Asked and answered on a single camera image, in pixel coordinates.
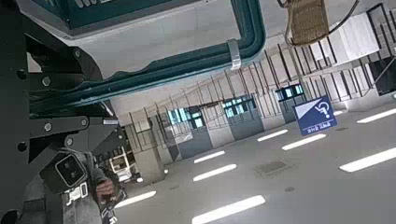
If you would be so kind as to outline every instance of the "window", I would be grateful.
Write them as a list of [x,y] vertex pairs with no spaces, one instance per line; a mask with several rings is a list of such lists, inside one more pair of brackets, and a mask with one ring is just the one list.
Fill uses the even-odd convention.
[[251,96],[243,96],[224,102],[223,108],[227,118],[240,115],[256,108],[256,103]]
[[193,129],[205,126],[204,118],[198,106],[168,111],[168,117],[172,125],[189,122]]
[[300,84],[288,86],[276,91],[277,100],[279,102],[289,100],[290,98],[303,95],[303,87]]
[[293,93],[291,92],[291,89],[290,89],[290,88],[285,89],[285,91],[286,91],[286,96],[287,96],[288,98],[290,98],[290,97],[293,96]]

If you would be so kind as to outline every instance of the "fluorescent light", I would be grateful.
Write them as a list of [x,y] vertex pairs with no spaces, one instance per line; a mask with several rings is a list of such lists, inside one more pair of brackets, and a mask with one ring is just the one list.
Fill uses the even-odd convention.
[[300,147],[302,145],[305,145],[305,144],[308,144],[308,143],[311,143],[311,142],[315,142],[315,141],[317,141],[317,140],[319,140],[321,138],[324,138],[324,137],[326,137],[326,134],[320,133],[320,134],[305,138],[303,140],[300,140],[298,142],[288,144],[287,146],[282,147],[282,149],[283,150],[289,150],[289,149],[292,149],[292,148],[295,148],[295,147]]
[[387,117],[387,116],[390,116],[390,115],[393,115],[393,114],[396,114],[396,109],[391,109],[391,110],[385,111],[383,113],[376,114],[376,115],[373,115],[371,117],[368,117],[366,119],[358,120],[358,123],[368,123],[368,122],[374,121],[376,119],[382,119],[384,117]]
[[130,198],[130,199],[126,199],[126,200],[118,203],[115,206],[115,208],[123,207],[123,206],[131,204],[131,203],[137,203],[137,202],[143,201],[143,200],[145,200],[147,198],[151,198],[156,193],[157,193],[157,191],[151,191],[151,192],[148,192],[148,193],[140,194],[140,195],[138,195],[136,197],[133,197],[133,198]]
[[340,114],[344,114],[344,111],[342,111],[342,110],[337,110],[337,111],[334,111],[334,113],[333,113],[335,116],[338,116],[338,115],[340,115]]
[[210,159],[215,158],[217,156],[221,156],[224,153],[225,153],[224,151],[216,152],[216,153],[204,156],[204,157],[202,157],[200,159],[197,159],[197,160],[194,161],[194,163],[198,163],[198,162],[201,162],[201,161],[207,161],[207,160],[210,160]]
[[262,142],[262,141],[265,141],[265,140],[273,138],[273,137],[277,137],[277,136],[287,133],[287,132],[288,132],[288,130],[285,129],[285,130],[279,131],[277,133],[271,133],[271,134],[265,135],[264,137],[257,139],[257,141]]
[[352,173],[393,158],[396,158],[396,147],[340,166],[340,169]]
[[237,203],[232,203],[211,212],[202,214],[198,217],[194,217],[192,219],[192,224],[206,224],[208,222],[221,219],[223,217],[228,217],[230,215],[248,210],[249,208],[256,207],[258,205],[264,204],[265,199],[261,196],[254,196],[244,201],[240,201]]
[[199,181],[199,180],[203,180],[203,179],[209,178],[212,175],[219,175],[221,173],[224,173],[224,172],[227,172],[227,171],[231,171],[231,170],[233,170],[235,168],[236,168],[235,164],[226,165],[226,166],[220,167],[219,169],[212,170],[212,171],[209,171],[207,173],[198,175],[193,180],[194,180],[194,182],[195,181]]

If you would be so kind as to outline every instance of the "ventilation grille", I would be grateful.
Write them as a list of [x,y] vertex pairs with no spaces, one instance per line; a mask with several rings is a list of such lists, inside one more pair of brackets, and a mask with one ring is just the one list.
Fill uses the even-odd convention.
[[267,164],[259,165],[254,170],[260,175],[277,175],[291,166],[284,161],[272,161]]

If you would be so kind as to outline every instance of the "blue sign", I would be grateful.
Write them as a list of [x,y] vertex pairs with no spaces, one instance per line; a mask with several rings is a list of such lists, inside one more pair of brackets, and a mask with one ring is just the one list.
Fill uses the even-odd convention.
[[328,96],[297,105],[293,109],[302,135],[317,133],[337,125]]

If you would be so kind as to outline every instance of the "wicker basket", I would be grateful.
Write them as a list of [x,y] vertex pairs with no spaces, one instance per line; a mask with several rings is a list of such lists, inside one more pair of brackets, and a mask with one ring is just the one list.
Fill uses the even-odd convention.
[[285,3],[277,1],[281,7],[288,9],[289,21],[285,39],[293,47],[310,45],[326,38],[349,19],[359,3],[356,0],[346,17],[330,30],[324,0],[288,0]]

